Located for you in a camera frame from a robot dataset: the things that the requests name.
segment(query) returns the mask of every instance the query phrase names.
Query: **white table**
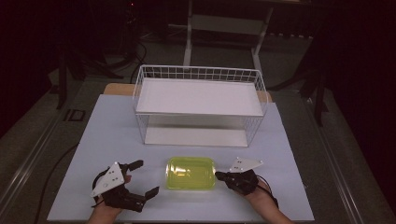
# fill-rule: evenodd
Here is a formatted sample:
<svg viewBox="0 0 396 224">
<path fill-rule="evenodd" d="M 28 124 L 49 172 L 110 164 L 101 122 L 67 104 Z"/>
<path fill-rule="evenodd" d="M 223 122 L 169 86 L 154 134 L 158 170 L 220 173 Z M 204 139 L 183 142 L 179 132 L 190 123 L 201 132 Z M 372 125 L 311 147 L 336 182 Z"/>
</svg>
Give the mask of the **white table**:
<svg viewBox="0 0 396 224">
<path fill-rule="evenodd" d="M 276 104 L 268 111 L 250 147 L 148 146 L 134 117 L 132 96 L 101 95 L 70 163 L 54 204 L 51 221 L 85 221 L 94 205 L 92 181 L 114 161 L 143 160 L 144 166 L 131 172 L 129 191 L 143 195 L 160 186 L 142 213 L 123 211 L 123 222 L 258 222 L 261 218 L 239 195 L 216 181 L 208 191 L 170 190 L 165 187 L 165 166 L 175 156 L 209 157 L 218 171 L 227 172 L 236 157 L 263 160 L 255 170 L 270 183 L 279 206 L 294 221 L 314 220 L 304 185 Z"/>
</svg>

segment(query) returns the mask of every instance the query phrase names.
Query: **white wire basket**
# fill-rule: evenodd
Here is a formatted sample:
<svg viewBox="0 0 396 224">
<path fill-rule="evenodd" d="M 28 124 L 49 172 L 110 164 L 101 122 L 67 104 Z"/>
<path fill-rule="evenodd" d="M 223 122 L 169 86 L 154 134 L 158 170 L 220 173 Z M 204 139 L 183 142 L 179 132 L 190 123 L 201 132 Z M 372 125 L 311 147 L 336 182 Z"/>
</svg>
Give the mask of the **white wire basket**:
<svg viewBox="0 0 396 224">
<path fill-rule="evenodd" d="M 248 147 L 268 95 L 254 69 L 140 66 L 134 112 L 144 144 Z"/>
</svg>

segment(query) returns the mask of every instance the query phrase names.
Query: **floor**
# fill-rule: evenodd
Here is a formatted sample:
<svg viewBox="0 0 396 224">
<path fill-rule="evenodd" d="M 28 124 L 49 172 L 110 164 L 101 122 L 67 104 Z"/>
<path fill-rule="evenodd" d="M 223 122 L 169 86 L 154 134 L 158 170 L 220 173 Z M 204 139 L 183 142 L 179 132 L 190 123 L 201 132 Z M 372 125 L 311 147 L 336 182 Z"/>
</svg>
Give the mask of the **floor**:
<svg viewBox="0 0 396 224">
<path fill-rule="evenodd" d="M 163 42 L 146 34 L 138 53 L 144 54 L 144 46 L 146 63 L 182 65 L 185 46 L 180 38 L 175 35 Z M 273 86 L 291 77 L 309 44 L 310 39 L 268 35 L 260 52 L 265 85 Z M 200 40 L 193 45 L 191 65 L 253 68 L 249 48 L 214 47 Z M 0 140 L 0 176 L 4 183 L 0 186 L 0 223 L 31 223 L 36 214 L 37 223 L 51 223 L 46 221 L 48 212 L 98 95 L 108 83 L 128 83 L 135 67 L 133 63 L 115 71 L 124 79 L 91 71 L 84 81 L 69 77 L 68 100 L 61 110 L 55 109 L 57 95 L 47 93 Z M 57 71 L 49 75 L 56 82 Z M 303 99 L 298 93 L 301 84 L 271 94 L 315 216 L 311 223 L 396 223 L 332 93 L 326 90 L 328 111 L 322 113 L 323 127 L 319 127 L 313 119 L 311 99 Z M 67 119 L 69 109 L 85 111 L 86 115 L 82 121 Z"/>
</svg>

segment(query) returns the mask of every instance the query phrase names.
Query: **human hand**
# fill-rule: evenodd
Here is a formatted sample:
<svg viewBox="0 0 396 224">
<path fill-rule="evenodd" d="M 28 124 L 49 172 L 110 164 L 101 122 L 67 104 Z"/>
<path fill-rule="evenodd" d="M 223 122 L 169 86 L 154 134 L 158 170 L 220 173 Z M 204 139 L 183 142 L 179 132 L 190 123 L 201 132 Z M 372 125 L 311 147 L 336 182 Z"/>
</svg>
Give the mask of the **human hand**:
<svg viewBox="0 0 396 224">
<path fill-rule="evenodd" d="M 259 179 L 259 186 L 271 192 L 267 184 Z M 255 190 L 246 196 L 243 196 L 253 207 L 253 209 L 265 220 L 270 223 L 292 223 L 276 206 L 271 196 L 262 189 Z"/>
<path fill-rule="evenodd" d="M 124 177 L 125 184 L 131 182 L 131 176 L 126 175 Z M 110 224 L 113 223 L 117 216 L 122 212 L 121 208 L 114 208 L 107 206 L 103 202 L 102 196 L 97 200 L 97 205 L 94 207 L 91 217 L 88 220 L 88 224 Z"/>
</svg>

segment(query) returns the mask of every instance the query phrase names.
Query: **dark background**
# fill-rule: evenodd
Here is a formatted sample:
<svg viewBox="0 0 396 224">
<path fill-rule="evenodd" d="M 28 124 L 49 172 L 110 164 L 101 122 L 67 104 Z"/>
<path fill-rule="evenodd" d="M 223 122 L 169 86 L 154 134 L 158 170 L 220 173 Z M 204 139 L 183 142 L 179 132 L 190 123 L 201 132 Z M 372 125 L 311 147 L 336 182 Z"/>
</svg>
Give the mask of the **dark background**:
<svg viewBox="0 0 396 224">
<path fill-rule="evenodd" d="M 111 47 L 123 21 L 120 2 L 95 1 L 93 7 L 85 0 L 0 2 L 0 136 L 50 89 L 47 74 L 58 67 L 61 39 L 71 40 L 95 60 L 103 59 L 103 49 Z M 186 23 L 187 2 L 145 1 L 140 20 L 166 36 L 166 23 Z M 304 68 L 326 72 L 326 86 L 333 91 L 394 212 L 395 5 L 390 0 L 340 1 L 342 8 L 332 10 L 329 17 L 323 8 L 291 5 L 277 10 L 269 27 L 269 32 L 286 37 L 315 37 L 303 59 Z M 112 22 L 93 18 L 91 8 Z M 290 19 L 290 14 L 298 20 Z"/>
</svg>

